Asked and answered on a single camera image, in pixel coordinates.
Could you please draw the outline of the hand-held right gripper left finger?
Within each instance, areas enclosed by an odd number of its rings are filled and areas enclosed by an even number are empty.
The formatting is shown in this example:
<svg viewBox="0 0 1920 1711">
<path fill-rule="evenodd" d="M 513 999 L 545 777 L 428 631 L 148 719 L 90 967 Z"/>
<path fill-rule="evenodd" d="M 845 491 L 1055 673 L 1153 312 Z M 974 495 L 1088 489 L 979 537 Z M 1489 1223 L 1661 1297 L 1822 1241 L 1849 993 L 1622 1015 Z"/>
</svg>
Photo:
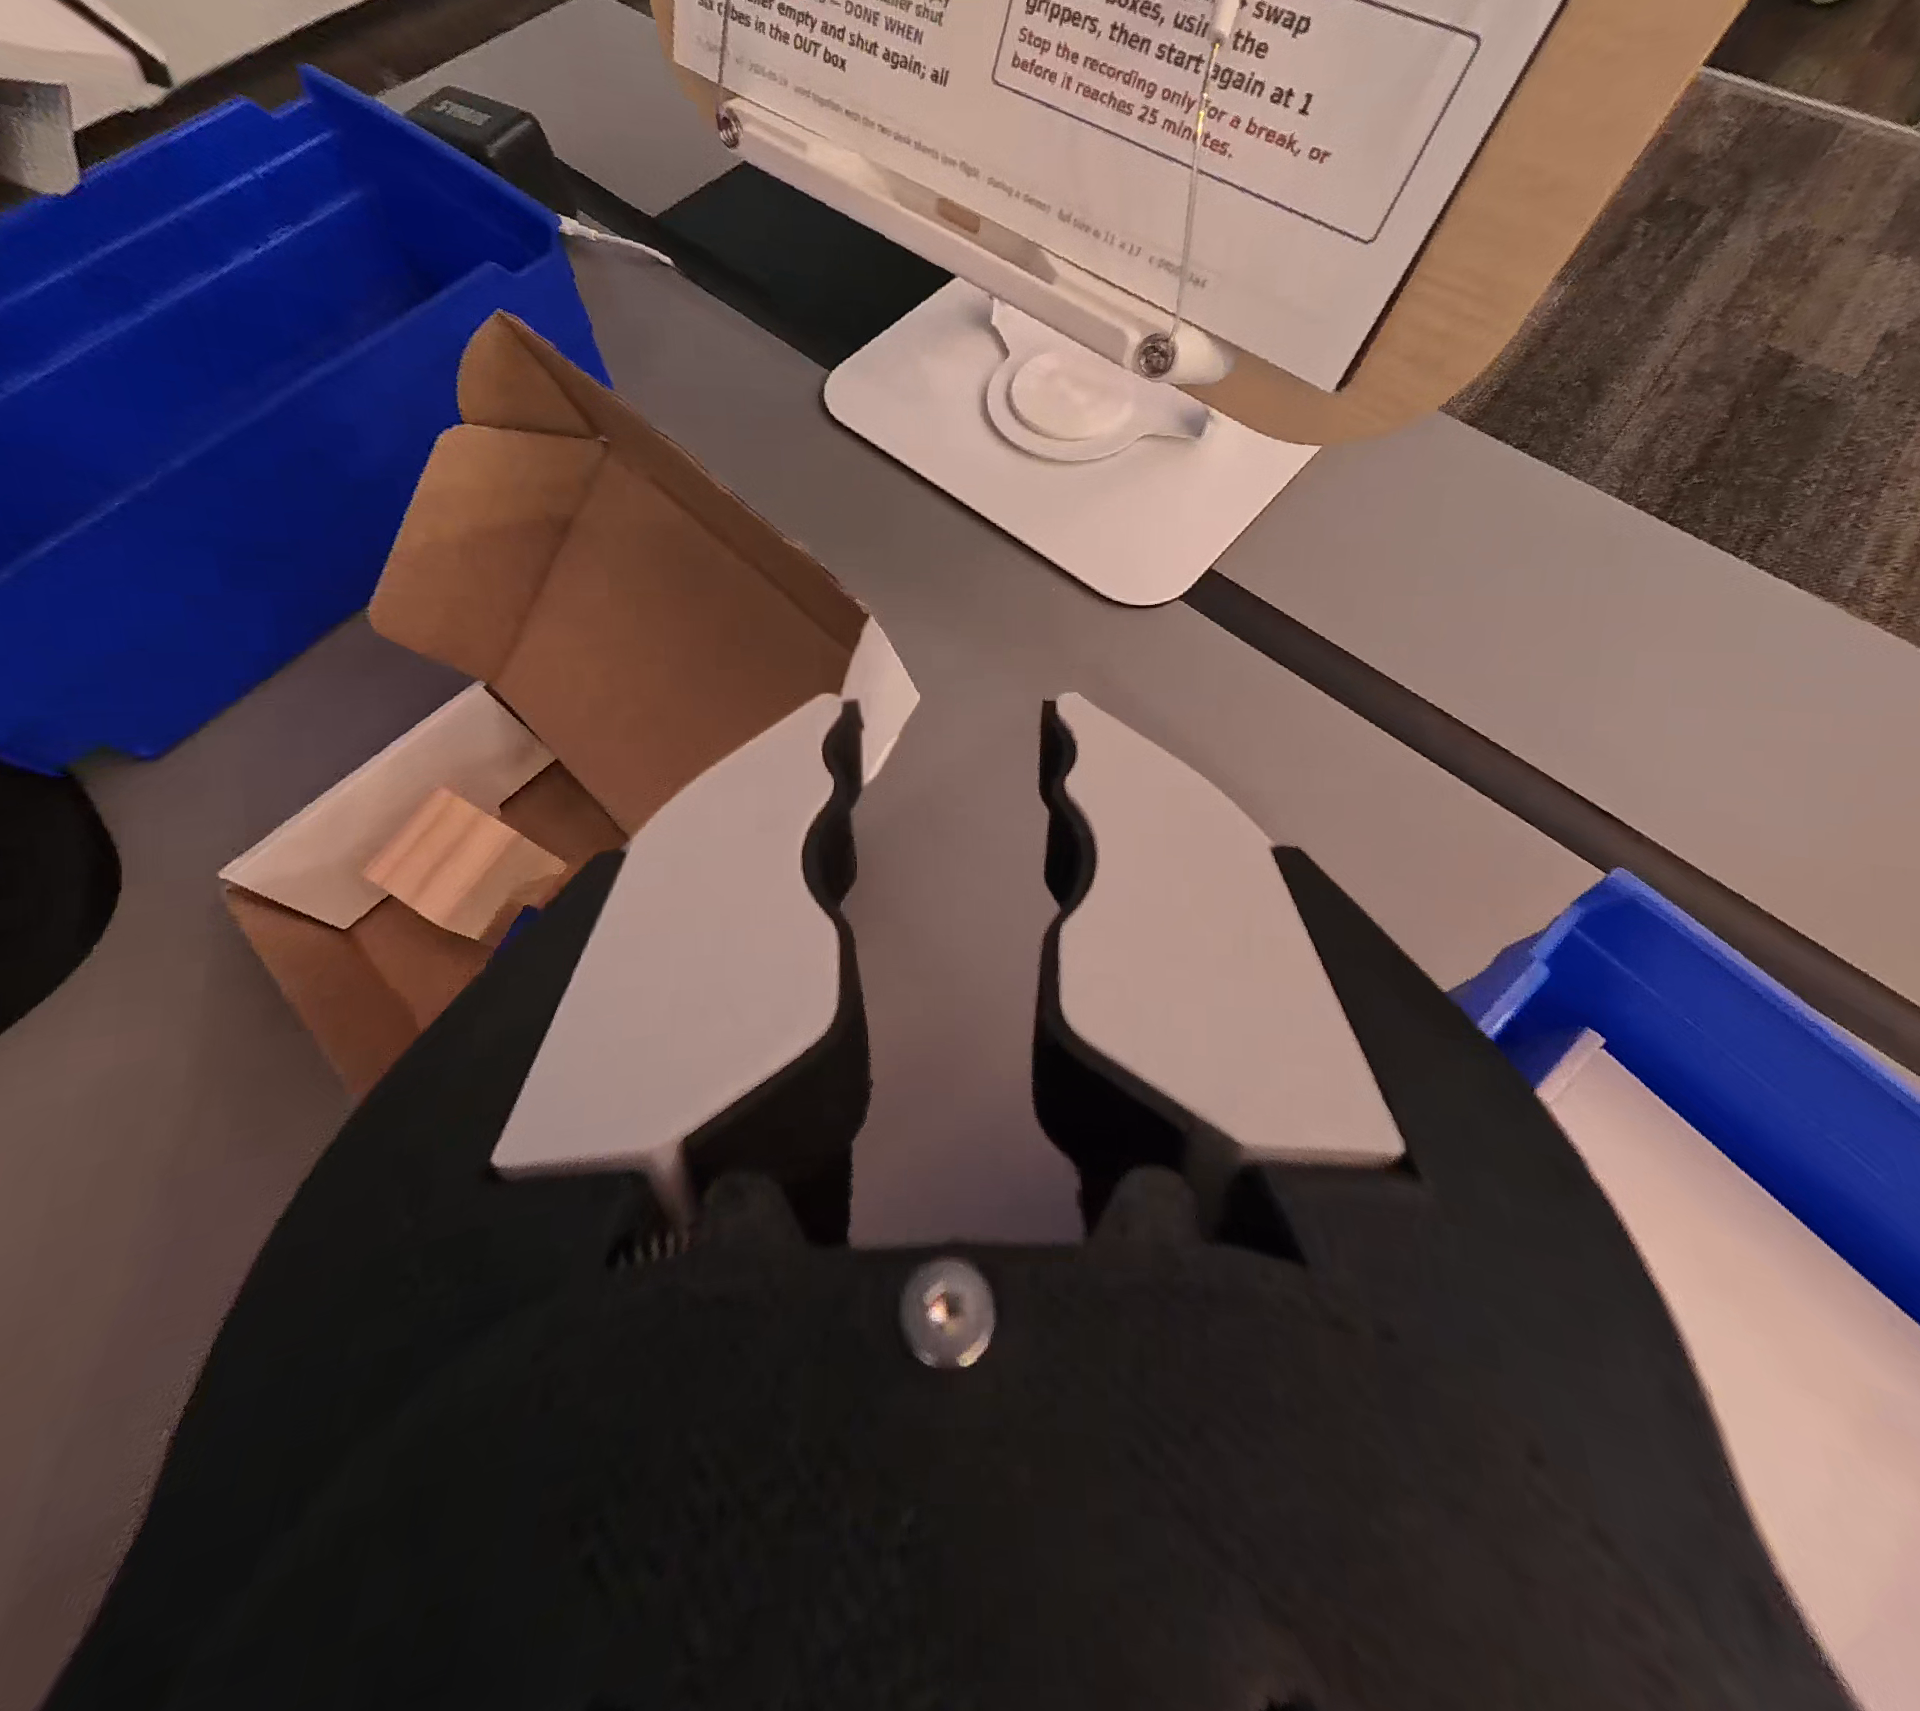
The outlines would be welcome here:
<svg viewBox="0 0 1920 1711">
<path fill-rule="evenodd" d="M 844 915 L 858 703 L 817 695 L 631 837 L 491 1147 L 505 1179 L 635 1173 L 690 1227 L 727 1173 L 845 1243 L 872 1099 Z"/>
</svg>

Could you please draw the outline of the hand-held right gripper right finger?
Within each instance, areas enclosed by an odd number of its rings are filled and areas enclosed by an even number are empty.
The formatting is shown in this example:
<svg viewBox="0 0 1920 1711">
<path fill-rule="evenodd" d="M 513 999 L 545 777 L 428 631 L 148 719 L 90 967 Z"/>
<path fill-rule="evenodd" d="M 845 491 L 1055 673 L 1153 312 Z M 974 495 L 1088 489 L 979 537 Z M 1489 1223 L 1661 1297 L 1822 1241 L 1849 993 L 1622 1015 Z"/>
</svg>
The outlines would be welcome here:
<svg viewBox="0 0 1920 1711">
<path fill-rule="evenodd" d="M 1378 1175 L 1406 1141 L 1276 845 L 1079 693 L 1042 711 L 1037 779 L 1034 1113 L 1084 1225 L 1162 1171 L 1205 1237 L 1295 1253 L 1270 1173 Z"/>
</svg>

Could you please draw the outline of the cardboard mailer box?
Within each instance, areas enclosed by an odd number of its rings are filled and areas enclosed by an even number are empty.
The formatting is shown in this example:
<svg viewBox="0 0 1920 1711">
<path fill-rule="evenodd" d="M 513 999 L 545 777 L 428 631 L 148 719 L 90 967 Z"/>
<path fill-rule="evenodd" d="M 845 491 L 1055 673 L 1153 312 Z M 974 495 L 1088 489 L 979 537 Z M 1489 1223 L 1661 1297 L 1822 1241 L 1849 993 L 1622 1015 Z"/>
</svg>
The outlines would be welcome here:
<svg viewBox="0 0 1920 1711">
<path fill-rule="evenodd" d="M 832 695 L 872 775 L 920 697 L 804 547 L 515 316 L 474 332 L 455 409 L 368 621 L 460 687 L 219 871 L 351 1099 L 708 765 Z"/>
</svg>

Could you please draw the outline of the blue plastic bin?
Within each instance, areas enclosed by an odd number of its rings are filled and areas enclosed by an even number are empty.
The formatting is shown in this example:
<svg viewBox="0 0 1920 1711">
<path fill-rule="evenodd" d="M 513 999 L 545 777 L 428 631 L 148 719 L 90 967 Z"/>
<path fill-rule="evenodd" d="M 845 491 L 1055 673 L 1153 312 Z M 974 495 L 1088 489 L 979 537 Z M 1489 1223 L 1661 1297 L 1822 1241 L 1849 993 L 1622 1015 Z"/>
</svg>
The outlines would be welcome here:
<svg viewBox="0 0 1920 1711">
<path fill-rule="evenodd" d="M 1606 1053 L 1908 1317 L 1918 1097 L 1852 1035 L 1616 869 L 1451 989 L 1536 1087 Z"/>
<path fill-rule="evenodd" d="M 361 611 L 467 342 L 610 381 L 559 220 L 313 72 L 1 228 L 1 755 L 156 759 Z"/>
</svg>

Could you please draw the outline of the white mailer box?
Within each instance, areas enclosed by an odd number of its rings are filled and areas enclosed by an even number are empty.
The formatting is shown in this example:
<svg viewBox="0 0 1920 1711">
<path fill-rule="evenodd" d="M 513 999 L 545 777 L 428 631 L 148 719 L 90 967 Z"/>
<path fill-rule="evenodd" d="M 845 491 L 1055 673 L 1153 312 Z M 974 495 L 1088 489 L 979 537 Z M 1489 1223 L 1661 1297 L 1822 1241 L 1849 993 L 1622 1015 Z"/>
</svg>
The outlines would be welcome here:
<svg viewBox="0 0 1920 1711">
<path fill-rule="evenodd" d="M 1640 1249 L 1740 1495 L 1859 1707 L 1918 1705 L 1918 1325 L 1618 1063 L 1538 1087 Z"/>
</svg>

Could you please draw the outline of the wooden document stand white base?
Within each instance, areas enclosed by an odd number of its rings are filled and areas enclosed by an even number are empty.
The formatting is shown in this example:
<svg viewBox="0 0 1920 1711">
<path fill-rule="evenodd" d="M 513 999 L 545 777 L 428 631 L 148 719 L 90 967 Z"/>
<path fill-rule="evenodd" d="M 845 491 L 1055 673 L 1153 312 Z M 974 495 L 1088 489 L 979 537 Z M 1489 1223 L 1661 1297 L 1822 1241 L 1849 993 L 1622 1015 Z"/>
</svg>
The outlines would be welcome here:
<svg viewBox="0 0 1920 1711">
<path fill-rule="evenodd" d="M 1318 389 L 666 56 L 768 178 L 952 282 L 827 371 L 827 413 L 1088 589 L 1187 591 L 1321 447 L 1395 431 L 1520 334 L 1747 0 L 1564 0 L 1373 338 Z"/>
</svg>

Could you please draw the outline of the small black device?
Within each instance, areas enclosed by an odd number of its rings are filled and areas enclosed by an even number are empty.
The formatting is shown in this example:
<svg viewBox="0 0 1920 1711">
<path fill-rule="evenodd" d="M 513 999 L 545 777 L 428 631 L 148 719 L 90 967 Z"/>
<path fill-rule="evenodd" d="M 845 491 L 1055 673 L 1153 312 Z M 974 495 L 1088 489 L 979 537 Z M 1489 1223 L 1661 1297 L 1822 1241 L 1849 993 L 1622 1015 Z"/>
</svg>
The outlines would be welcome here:
<svg viewBox="0 0 1920 1711">
<path fill-rule="evenodd" d="M 578 204 L 542 124 L 525 110 L 462 88 L 425 92 L 405 114 L 423 134 L 525 194 L 558 218 Z"/>
</svg>

